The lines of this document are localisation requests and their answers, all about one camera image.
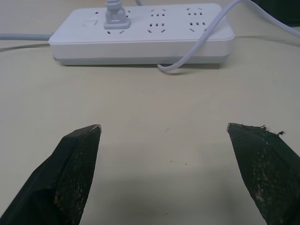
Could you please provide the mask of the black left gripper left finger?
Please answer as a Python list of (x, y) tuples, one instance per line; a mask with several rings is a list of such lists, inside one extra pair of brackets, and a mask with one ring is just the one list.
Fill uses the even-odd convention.
[(79, 225), (97, 160), (101, 126), (64, 136), (26, 180), (0, 225)]

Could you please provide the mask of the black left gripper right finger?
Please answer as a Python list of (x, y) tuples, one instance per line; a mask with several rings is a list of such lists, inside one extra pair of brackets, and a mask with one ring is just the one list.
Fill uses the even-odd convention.
[(229, 123), (243, 182), (267, 225), (300, 225), (300, 156), (279, 133)]

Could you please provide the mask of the white power strip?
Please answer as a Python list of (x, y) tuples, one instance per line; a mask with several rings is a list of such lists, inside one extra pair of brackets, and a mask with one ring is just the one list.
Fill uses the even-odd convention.
[(73, 11), (49, 39), (63, 65), (173, 64), (221, 11), (215, 3), (127, 7), (128, 29), (106, 30), (105, 8)]

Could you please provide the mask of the grey plug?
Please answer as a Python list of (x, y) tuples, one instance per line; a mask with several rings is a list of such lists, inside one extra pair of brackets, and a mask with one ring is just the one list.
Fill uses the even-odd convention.
[(105, 30), (125, 30), (131, 25), (122, 5), (122, 0), (106, 0)]

